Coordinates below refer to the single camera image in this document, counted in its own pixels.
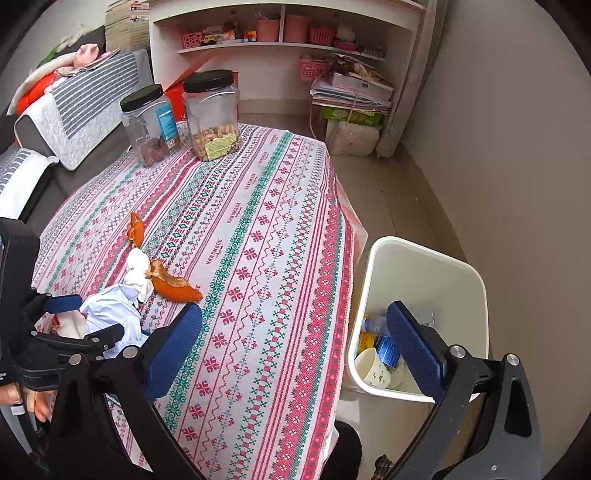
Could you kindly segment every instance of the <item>stack of books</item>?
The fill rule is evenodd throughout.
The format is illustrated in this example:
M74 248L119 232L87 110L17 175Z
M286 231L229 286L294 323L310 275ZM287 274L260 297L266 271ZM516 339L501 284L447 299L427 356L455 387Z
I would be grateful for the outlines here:
M316 79L310 93L316 105L384 112L392 106L393 91L388 85L362 79L356 74L332 73L329 77Z
M355 112L388 113L394 87L373 67L347 55L329 60L328 74L317 78L310 89L312 103Z

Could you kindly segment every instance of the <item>human hand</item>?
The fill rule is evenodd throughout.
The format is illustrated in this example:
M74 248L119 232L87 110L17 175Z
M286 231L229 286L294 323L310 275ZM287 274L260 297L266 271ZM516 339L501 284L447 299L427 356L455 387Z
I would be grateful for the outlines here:
M14 405L21 401L21 394L15 383L0 387L0 405Z
M51 415L49 405L47 404L48 396L54 392L32 392L28 391L29 395L33 395L32 401L27 402L27 410L33 411L37 420L41 422L47 421L47 417ZM21 401L21 394L18 391L17 384L13 383L0 387L0 405L14 405Z

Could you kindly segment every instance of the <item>white tissue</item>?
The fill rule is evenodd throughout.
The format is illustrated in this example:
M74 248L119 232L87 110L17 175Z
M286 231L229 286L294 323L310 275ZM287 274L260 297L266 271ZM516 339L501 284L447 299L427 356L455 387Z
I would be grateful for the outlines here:
M86 313L86 326L89 333L120 323L125 329L123 338L103 355L113 358L128 345L142 346L148 336L144 335L139 322L140 316L134 307L138 292L127 285L116 284L91 295L80 307Z
M146 278L146 272L150 271L148 255L139 248L131 249L125 262L125 268L127 273L123 279L123 284L134 288L138 292L138 302L145 303L154 292L152 281Z
M60 326L57 334L60 337L78 338L82 340L88 334L86 319L78 310L56 313Z

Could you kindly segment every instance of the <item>white trash bin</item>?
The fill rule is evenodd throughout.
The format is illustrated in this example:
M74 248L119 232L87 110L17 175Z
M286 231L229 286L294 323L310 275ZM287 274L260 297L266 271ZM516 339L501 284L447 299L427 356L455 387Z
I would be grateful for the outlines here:
M400 385L371 387L355 369L359 332L365 313L387 309L402 300L411 312L431 310L435 330L448 344L463 345L473 356L488 358L488 311L484 282L470 265L396 236L377 240L368 266L355 324L349 336L347 370L352 388L380 397L433 403L418 389L408 368Z

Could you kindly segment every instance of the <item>pink basket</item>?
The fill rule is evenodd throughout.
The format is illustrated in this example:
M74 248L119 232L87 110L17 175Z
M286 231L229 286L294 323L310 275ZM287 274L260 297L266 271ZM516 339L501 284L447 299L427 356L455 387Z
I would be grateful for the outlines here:
M194 48L201 45L203 32L185 33L183 35L183 48Z
M326 73L329 65L322 60L300 59L300 80L313 82Z
M330 47L335 39L335 31L332 28L313 28L310 27L310 43L314 45L324 45Z

